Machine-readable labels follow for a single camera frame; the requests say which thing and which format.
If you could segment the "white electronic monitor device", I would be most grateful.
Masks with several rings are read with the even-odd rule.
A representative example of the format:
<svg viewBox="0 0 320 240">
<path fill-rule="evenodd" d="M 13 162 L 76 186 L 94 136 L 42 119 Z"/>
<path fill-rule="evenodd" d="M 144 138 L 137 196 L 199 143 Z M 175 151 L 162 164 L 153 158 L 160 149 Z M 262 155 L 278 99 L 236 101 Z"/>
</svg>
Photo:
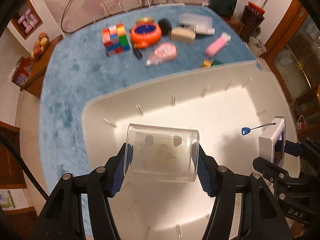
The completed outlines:
<svg viewBox="0 0 320 240">
<path fill-rule="evenodd" d="M 258 138 L 259 156 L 277 166 L 282 166 L 285 154 L 285 119 L 276 116 L 271 123 L 264 126 Z"/>
</svg>

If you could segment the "clear plastic container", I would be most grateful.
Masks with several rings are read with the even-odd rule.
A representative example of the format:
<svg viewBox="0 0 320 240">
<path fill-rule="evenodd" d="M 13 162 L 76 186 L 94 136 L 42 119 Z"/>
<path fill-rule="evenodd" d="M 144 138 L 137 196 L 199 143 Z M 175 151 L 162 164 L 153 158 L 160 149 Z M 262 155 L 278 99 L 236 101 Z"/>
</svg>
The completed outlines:
<svg viewBox="0 0 320 240">
<path fill-rule="evenodd" d="M 195 181 L 197 130 L 129 124 L 126 143 L 132 145 L 133 158 L 125 175 L 171 183 Z"/>
</svg>

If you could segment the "pink oval package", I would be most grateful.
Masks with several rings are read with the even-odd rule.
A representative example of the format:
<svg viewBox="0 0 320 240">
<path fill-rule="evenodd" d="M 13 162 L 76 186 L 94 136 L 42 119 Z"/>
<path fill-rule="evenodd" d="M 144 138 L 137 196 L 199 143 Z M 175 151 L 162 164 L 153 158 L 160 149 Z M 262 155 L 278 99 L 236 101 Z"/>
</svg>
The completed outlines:
<svg viewBox="0 0 320 240">
<path fill-rule="evenodd" d="M 172 61 L 177 57 L 177 48 L 172 43 L 160 44 L 148 57 L 147 66 L 158 65 L 167 61 Z"/>
</svg>

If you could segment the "colourful cube puzzle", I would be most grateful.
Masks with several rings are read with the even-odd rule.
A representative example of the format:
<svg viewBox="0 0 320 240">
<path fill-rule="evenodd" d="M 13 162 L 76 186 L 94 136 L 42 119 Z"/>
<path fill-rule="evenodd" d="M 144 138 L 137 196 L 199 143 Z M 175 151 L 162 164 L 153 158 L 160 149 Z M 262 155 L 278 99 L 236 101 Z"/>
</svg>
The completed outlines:
<svg viewBox="0 0 320 240">
<path fill-rule="evenodd" d="M 102 43 L 109 57 L 130 50 L 129 40 L 122 23 L 104 28 L 101 34 Z"/>
</svg>

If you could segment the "beige oval case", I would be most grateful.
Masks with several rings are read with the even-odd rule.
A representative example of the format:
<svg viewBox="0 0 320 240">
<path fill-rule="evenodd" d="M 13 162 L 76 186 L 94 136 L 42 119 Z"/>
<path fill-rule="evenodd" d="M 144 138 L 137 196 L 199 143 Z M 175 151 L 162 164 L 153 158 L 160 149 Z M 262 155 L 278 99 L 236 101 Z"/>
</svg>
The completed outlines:
<svg viewBox="0 0 320 240">
<path fill-rule="evenodd" d="M 176 27 L 172 29 L 170 39 L 186 44 L 192 44 L 195 40 L 196 34 L 191 30 L 183 27 Z"/>
</svg>

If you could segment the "orange blue round tape reel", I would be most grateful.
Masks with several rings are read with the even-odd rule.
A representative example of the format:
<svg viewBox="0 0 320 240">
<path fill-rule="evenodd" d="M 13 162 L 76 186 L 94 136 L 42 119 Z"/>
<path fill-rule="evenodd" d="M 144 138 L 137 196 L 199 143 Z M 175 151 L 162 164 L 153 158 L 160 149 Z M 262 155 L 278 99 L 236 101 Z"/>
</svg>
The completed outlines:
<svg viewBox="0 0 320 240">
<path fill-rule="evenodd" d="M 158 24 L 153 22 L 142 22 L 136 24 L 130 31 L 130 38 L 133 48 L 147 48 L 158 43 L 162 31 Z"/>
</svg>

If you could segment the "clear lidded plastic box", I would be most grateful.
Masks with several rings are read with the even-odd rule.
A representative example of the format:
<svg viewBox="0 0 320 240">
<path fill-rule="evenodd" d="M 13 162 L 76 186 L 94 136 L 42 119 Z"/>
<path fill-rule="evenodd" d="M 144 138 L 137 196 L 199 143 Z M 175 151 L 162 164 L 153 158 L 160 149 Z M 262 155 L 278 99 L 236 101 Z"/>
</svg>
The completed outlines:
<svg viewBox="0 0 320 240">
<path fill-rule="evenodd" d="M 180 14 L 178 23 L 185 27 L 193 27 L 194 30 L 196 25 L 204 25 L 209 28 L 213 27 L 213 20 L 211 17 L 190 13 Z"/>
</svg>

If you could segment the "wooden glass door cabinet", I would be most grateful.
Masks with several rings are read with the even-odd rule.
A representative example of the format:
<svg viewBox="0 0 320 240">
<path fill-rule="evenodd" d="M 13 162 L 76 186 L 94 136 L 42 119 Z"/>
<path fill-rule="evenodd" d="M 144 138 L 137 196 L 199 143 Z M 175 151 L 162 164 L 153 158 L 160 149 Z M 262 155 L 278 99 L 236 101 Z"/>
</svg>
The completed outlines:
<svg viewBox="0 0 320 240">
<path fill-rule="evenodd" d="M 319 136 L 319 29 L 298 0 L 292 0 L 266 48 L 264 59 L 283 89 L 298 136 Z"/>
</svg>

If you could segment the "green gold small bottle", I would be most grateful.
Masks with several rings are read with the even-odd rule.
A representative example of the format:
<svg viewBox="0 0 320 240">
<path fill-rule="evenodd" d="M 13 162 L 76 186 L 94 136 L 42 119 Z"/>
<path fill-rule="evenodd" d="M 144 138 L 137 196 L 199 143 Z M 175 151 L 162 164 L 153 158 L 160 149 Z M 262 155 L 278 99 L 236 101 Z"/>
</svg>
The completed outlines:
<svg viewBox="0 0 320 240">
<path fill-rule="evenodd" d="M 218 66 L 221 65 L 222 62 L 214 60 L 214 61 L 210 61 L 210 60 L 204 60 L 201 68 L 210 68 L 211 66 Z"/>
</svg>

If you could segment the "red patterned gift box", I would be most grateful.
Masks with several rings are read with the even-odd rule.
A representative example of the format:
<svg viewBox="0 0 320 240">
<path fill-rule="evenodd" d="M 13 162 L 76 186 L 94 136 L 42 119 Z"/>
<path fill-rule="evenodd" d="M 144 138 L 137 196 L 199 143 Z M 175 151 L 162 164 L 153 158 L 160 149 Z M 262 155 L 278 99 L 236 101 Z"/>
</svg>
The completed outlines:
<svg viewBox="0 0 320 240">
<path fill-rule="evenodd" d="M 28 81 L 31 70 L 31 58 L 21 57 L 16 63 L 15 68 L 12 70 L 12 74 L 9 79 L 18 87 L 22 87 Z"/>
</svg>

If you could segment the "blue fuzzy table cloth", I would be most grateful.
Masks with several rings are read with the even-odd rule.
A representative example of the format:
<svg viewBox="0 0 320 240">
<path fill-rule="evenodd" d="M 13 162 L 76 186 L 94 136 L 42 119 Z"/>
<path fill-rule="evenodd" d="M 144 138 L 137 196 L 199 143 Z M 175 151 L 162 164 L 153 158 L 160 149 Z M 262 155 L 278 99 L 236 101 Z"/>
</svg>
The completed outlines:
<svg viewBox="0 0 320 240">
<path fill-rule="evenodd" d="M 235 63 L 254 59 L 241 38 L 215 12 L 199 5 L 166 5 L 133 10 L 90 24 L 66 37 L 54 49 L 46 70 L 40 99 L 40 156 L 45 181 L 52 191 L 66 172 L 86 174 L 89 161 L 81 128 L 81 112 L 89 100 L 114 90 L 156 77 L 195 69 L 209 40 L 178 46 L 177 62 L 147 67 L 131 52 L 108 56 L 101 42 L 103 28 L 123 23 L 130 28 L 141 17 L 166 18 L 172 25 L 182 13 L 211 17 L 217 33 L 227 32 L 231 42 L 218 61 Z"/>
</svg>

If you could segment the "bowl of peaches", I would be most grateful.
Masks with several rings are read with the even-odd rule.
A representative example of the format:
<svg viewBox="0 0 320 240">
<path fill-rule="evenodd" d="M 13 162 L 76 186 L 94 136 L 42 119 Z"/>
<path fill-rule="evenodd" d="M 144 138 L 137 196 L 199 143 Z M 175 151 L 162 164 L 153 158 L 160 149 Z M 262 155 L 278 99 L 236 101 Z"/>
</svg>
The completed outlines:
<svg viewBox="0 0 320 240">
<path fill-rule="evenodd" d="M 39 59 L 44 54 L 49 44 L 49 36 L 46 33 L 40 33 L 38 41 L 33 46 L 33 51 L 30 55 L 31 59 Z"/>
</svg>

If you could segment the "black small box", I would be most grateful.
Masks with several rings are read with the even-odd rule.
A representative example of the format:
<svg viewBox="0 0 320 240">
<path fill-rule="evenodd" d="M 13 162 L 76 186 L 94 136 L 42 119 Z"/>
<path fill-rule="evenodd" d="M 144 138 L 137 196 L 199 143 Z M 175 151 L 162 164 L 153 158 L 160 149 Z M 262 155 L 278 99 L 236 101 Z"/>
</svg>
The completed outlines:
<svg viewBox="0 0 320 240">
<path fill-rule="evenodd" d="M 172 31 L 172 25 L 170 23 L 170 21 L 167 18 L 161 18 L 158 21 L 158 25 L 161 29 L 162 35 L 163 36 L 169 36 L 171 34 Z"/>
</svg>

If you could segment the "gold round compact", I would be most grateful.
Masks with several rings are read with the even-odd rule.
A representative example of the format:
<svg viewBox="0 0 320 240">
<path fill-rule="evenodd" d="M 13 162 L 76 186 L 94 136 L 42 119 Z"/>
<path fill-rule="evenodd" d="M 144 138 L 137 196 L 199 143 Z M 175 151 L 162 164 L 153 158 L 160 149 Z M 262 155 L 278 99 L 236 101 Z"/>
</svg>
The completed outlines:
<svg viewBox="0 0 320 240">
<path fill-rule="evenodd" d="M 143 17 L 136 20 L 136 24 L 140 23 L 153 23 L 155 20 L 152 17 Z"/>
</svg>

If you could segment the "pink dumbbells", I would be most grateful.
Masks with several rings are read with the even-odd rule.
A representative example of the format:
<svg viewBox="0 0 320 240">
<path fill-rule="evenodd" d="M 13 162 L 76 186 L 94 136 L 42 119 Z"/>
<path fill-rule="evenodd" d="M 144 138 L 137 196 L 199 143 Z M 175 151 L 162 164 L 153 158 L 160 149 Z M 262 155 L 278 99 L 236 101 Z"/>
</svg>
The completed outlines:
<svg viewBox="0 0 320 240">
<path fill-rule="evenodd" d="M 38 23 L 39 20 L 35 17 L 31 9 L 28 9 L 18 20 L 18 24 L 24 26 L 24 32 L 26 34 L 34 29 Z"/>
</svg>

